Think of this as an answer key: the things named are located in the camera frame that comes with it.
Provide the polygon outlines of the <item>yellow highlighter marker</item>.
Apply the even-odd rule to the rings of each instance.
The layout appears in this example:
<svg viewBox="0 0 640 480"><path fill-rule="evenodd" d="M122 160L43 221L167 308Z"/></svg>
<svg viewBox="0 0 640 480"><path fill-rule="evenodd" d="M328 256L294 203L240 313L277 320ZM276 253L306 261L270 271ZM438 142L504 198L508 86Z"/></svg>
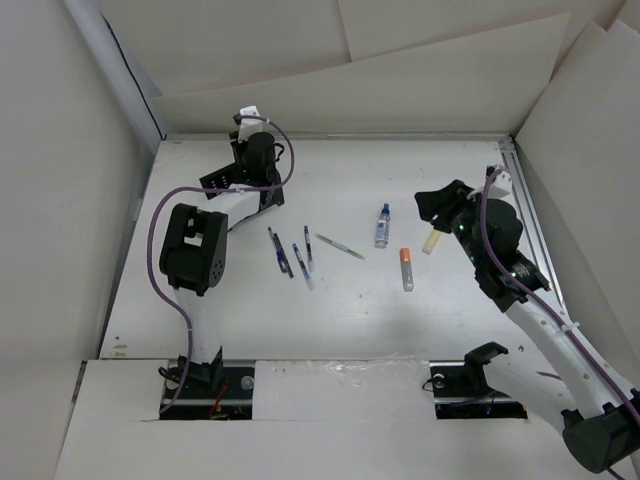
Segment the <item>yellow highlighter marker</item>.
<svg viewBox="0 0 640 480"><path fill-rule="evenodd" d="M424 254L430 255L434 251L440 239L440 236L441 232L439 230L433 229L422 246L422 252Z"/></svg>

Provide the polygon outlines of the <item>orange capped glue stick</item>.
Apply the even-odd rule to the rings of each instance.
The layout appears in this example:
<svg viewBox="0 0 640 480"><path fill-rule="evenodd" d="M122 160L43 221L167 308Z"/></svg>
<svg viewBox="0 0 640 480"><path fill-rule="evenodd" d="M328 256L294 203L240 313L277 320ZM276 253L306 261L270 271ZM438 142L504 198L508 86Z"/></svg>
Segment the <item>orange capped glue stick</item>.
<svg viewBox="0 0 640 480"><path fill-rule="evenodd" d="M406 247L401 248L399 251L399 256L403 289L405 292L412 292L414 290L415 283L412 271L410 250Z"/></svg>

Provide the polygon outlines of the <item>clear blue spray bottle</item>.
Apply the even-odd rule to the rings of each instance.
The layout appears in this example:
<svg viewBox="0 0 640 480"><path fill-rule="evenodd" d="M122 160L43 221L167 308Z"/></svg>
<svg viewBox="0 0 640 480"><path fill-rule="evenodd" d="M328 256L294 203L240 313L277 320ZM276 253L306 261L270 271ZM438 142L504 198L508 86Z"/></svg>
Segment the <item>clear blue spray bottle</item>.
<svg viewBox="0 0 640 480"><path fill-rule="evenodd" d="M388 203L383 205L376 224L374 245L377 248L386 248L389 242L390 229L390 206Z"/></svg>

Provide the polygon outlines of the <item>dark blue clip pen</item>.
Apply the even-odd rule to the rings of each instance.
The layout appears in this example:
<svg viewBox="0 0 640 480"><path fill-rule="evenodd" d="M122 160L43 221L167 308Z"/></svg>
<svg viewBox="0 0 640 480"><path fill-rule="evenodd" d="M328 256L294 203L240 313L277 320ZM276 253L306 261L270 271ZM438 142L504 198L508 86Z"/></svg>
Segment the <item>dark blue clip pen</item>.
<svg viewBox="0 0 640 480"><path fill-rule="evenodd" d="M283 273L287 274L289 278L293 278L294 274L292 272L289 261L286 257L284 247L282 246L279 236L271 227L268 228L268 233L276 251L276 256L278 259L280 270Z"/></svg>

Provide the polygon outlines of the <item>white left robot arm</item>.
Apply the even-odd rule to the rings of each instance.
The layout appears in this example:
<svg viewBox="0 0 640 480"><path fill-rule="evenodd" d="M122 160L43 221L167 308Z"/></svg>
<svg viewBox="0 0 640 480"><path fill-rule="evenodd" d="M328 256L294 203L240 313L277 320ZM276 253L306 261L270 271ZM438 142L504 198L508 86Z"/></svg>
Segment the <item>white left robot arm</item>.
<svg viewBox="0 0 640 480"><path fill-rule="evenodd" d="M213 337L203 353L179 357L162 375L175 383L184 380L186 390L205 397L216 394L224 382L216 322L204 309L208 291L220 283L225 270L228 232L285 203L276 167L284 145L266 131L233 132L229 138L233 162L199 179L205 201L173 207L159 259L178 305L190 317L191 334L203 330Z"/></svg>

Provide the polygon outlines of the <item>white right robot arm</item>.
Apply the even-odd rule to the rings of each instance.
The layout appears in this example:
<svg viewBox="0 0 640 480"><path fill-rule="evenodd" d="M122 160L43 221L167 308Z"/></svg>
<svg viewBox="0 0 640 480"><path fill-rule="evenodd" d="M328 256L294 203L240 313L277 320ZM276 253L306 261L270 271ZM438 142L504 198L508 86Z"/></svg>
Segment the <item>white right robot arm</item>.
<svg viewBox="0 0 640 480"><path fill-rule="evenodd" d="M473 393L496 390L543 418L586 470L609 471L639 449L639 391L595 350L576 322L552 306L545 276L519 249L522 222L508 202L460 180L414 199L422 220L458 241L480 290L533 342L554 374L489 342L469 351L462 381Z"/></svg>

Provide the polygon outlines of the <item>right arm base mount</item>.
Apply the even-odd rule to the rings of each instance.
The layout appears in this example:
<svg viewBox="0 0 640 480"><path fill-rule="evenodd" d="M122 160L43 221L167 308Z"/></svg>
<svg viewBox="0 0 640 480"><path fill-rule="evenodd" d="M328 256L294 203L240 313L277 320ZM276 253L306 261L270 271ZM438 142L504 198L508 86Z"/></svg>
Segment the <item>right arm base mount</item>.
<svg viewBox="0 0 640 480"><path fill-rule="evenodd" d="M526 408L492 389L484 367L508 350L489 342L468 352L462 360L429 362L429 378L422 390L433 395L438 420L527 419Z"/></svg>

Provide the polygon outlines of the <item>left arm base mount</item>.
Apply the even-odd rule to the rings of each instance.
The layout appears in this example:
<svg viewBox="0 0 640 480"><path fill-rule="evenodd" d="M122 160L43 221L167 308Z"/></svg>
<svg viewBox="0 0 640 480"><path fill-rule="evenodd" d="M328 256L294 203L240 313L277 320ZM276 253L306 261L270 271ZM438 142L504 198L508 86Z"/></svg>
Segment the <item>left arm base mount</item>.
<svg viewBox="0 0 640 480"><path fill-rule="evenodd" d="M251 420L256 363L227 361L219 351L211 362L189 364L181 390L179 381L186 366L180 356L158 368L164 381L159 407L161 420Z"/></svg>

